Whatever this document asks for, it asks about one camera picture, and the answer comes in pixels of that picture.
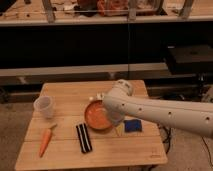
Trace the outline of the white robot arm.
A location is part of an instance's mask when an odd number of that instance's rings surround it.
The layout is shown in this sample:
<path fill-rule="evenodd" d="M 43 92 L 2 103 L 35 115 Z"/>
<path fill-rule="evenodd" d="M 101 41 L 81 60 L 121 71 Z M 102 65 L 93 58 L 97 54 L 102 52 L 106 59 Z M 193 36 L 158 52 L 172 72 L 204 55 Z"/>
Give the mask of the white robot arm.
<path fill-rule="evenodd" d="M 120 79 L 104 95 L 102 104 L 114 125 L 128 115 L 213 139 L 213 103 L 154 100 L 132 94 L 132 84 Z"/>

